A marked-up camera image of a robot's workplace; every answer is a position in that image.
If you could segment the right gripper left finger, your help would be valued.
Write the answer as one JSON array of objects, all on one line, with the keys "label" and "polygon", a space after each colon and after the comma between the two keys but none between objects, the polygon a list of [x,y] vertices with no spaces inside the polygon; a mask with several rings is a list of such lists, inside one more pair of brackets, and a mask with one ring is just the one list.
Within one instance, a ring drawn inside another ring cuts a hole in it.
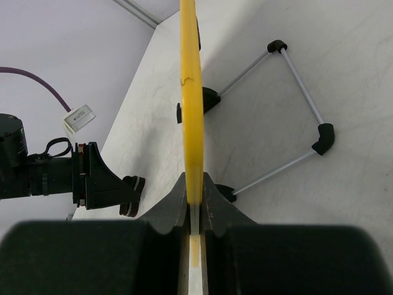
[{"label": "right gripper left finger", "polygon": [[1,242],[2,294],[186,294],[185,178],[140,218],[29,221]]}]

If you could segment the right whiteboard stand foot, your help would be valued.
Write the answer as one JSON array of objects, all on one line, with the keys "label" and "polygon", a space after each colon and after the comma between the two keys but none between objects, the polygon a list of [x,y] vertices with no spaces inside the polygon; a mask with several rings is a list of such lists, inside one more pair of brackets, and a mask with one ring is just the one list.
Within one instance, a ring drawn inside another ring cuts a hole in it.
[{"label": "right whiteboard stand foot", "polygon": [[220,194],[230,203],[233,203],[237,200],[236,194],[233,193],[235,191],[234,188],[222,184],[216,184],[216,188]]}]

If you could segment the left whiteboard stand foot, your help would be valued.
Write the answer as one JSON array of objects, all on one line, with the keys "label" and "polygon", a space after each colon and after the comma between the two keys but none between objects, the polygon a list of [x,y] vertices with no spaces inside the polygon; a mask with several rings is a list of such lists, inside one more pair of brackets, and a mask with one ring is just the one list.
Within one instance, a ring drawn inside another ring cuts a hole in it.
[{"label": "left whiteboard stand foot", "polygon": [[[206,114],[217,104],[220,103],[221,97],[215,90],[207,87],[203,87],[202,91],[203,91],[203,113]],[[176,120],[178,124],[182,123],[182,109],[180,103],[178,103],[176,106]]]}]

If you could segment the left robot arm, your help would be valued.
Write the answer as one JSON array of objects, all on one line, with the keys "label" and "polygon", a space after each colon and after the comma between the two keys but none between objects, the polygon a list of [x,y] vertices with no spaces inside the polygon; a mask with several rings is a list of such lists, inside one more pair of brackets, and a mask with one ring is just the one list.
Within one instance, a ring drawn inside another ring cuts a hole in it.
[{"label": "left robot arm", "polygon": [[29,154],[23,122],[1,114],[2,199],[70,193],[73,204],[86,210],[119,206],[120,215],[135,217],[145,183],[111,172],[95,142],[72,145],[56,138],[44,152]]}]

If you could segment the black bone-shaped eraser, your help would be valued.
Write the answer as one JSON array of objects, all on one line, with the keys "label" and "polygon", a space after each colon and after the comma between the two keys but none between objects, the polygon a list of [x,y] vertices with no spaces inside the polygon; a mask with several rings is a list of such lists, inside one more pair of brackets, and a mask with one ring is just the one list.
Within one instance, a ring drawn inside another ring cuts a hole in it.
[{"label": "black bone-shaped eraser", "polygon": [[131,200],[120,205],[119,214],[121,216],[133,218],[138,213],[146,179],[139,176],[126,176],[123,178],[123,182],[131,189]]}]

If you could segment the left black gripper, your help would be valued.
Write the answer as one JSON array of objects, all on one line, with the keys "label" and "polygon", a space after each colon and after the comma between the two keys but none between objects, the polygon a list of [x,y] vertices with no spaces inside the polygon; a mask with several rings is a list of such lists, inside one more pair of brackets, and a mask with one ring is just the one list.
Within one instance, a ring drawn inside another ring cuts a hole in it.
[{"label": "left black gripper", "polygon": [[102,209],[131,200],[131,189],[107,167],[95,142],[75,145],[71,173],[72,201],[77,207]]}]

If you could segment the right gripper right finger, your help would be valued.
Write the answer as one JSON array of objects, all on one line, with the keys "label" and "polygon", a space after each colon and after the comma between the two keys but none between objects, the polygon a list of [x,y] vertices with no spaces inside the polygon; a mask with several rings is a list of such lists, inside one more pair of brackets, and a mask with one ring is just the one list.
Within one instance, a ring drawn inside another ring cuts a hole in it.
[{"label": "right gripper right finger", "polygon": [[366,231],[258,224],[203,178],[204,294],[391,294],[392,277]]}]

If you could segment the yellow framed whiteboard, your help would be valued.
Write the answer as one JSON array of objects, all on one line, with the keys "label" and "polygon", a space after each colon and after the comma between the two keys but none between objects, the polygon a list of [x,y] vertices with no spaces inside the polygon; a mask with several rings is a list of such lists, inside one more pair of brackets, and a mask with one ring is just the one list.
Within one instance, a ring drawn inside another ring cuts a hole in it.
[{"label": "yellow framed whiteboard", "polygon": [[202,294],[200,205],[203,196],[204,119],[198,25],[194,1],[180,2],[181,92],[187,204],[190,210],[189,294]]}]

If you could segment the whiteboard stand foot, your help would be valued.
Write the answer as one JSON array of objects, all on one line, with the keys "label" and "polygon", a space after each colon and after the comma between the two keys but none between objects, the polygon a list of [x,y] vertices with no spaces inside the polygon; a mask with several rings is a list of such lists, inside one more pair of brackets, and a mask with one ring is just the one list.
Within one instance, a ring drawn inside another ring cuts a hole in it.
[{"label": "whiteboard stand foot", "polygon": [[[221,97],[215,90],[207,87],[203,87],[202,91],[203,91],[203,113],[206,114],[217,104],[220,103]],[[182,109],[180,103],[178,103],[176,106],[176,120],[178,124],[182,123]]]},{"label": "whiteboard stand foot", "polygon": [[235,191],[234,188],[222,184],[216,184],[216,188],[220,194],[230,203],[233,203],[237,200],[236,194],[233,193]]}]

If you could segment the left aluminium frame post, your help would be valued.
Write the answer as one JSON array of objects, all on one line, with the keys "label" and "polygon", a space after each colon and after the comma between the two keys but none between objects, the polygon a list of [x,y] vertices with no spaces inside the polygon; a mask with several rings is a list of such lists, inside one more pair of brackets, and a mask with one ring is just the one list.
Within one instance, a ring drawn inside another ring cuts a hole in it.
[{"label": "left aluminium frame post", "polygon": [[136,1],[114,0],[114,2],[153,30],[155,30],[157,26],[162,22],[158,17],[148,12]]}]

